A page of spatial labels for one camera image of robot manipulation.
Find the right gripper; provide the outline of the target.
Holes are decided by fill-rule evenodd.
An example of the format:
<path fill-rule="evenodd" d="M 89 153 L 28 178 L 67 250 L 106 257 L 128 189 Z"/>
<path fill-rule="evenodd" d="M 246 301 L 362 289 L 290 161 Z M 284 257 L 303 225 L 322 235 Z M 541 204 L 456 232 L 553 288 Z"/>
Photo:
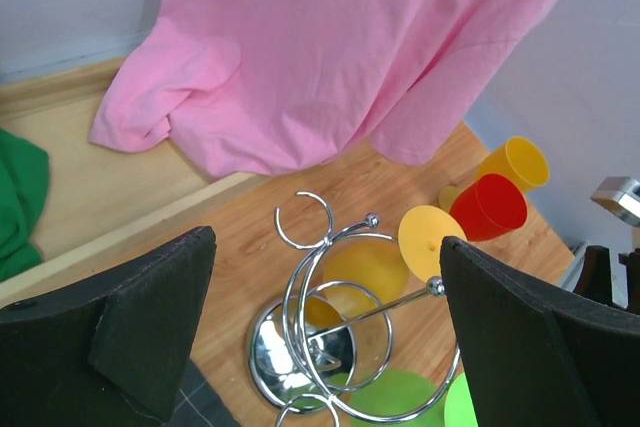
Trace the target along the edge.
<path fill-rule="evenodd" d="M 626 307 L 613 301 L 606 247 L 587 247 L 573 293 L 444 239 L 444 288 L 479 425 L 638 425 L 639 249 L 618 261 Z"/>

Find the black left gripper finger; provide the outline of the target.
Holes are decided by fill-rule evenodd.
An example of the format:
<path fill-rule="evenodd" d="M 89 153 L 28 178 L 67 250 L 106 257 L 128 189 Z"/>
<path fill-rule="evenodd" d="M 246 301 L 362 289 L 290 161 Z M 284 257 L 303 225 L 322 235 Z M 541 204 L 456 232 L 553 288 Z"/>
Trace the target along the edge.
<path fill-rule="evenodd" d="M 196 227 L 1 310 L 4 426 L 162 426 L 175 409 L 212 276 Z"/>

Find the green wine glass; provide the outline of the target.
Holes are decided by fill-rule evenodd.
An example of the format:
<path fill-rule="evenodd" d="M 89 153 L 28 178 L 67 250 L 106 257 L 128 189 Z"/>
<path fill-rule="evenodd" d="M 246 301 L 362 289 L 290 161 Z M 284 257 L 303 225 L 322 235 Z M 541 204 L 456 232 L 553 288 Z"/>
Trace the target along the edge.
<path fill-rule="evenodd" d="M 422 415 L 406 421 L 406 426 L 476 426 L 466 375 L 459 374 L 453 366 L 447 373 L 449 382 L 435 404 Z M 428 379 L 405 370 L 387 368 L 372 383 L 362 388 L 352 388 L 346 405 L 370 416 L 393 417 L 406 414 L 422 406 L 436 396 L 440 388 Z M 297 394 L 279 414 L 276 424 L 281 425 L 286 415 L 298 406 L 312 406 L 327 409 L 331 415 L 329 424 L 340 424 L 337 407 L 320 394 L 310 391 Z"/>

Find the red wine glass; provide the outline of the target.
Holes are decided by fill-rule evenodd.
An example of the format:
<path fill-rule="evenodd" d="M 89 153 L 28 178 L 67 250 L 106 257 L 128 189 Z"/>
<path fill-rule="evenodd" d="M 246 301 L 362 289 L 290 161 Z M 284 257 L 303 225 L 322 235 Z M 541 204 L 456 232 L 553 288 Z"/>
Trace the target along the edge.
<path fill-rule="evenodd" d="M 469 241 L 482 242 L 521 228 L 527 220 L 528 207 L 511 180 L 491 173 L 462 191 L 449 213 Z"/>

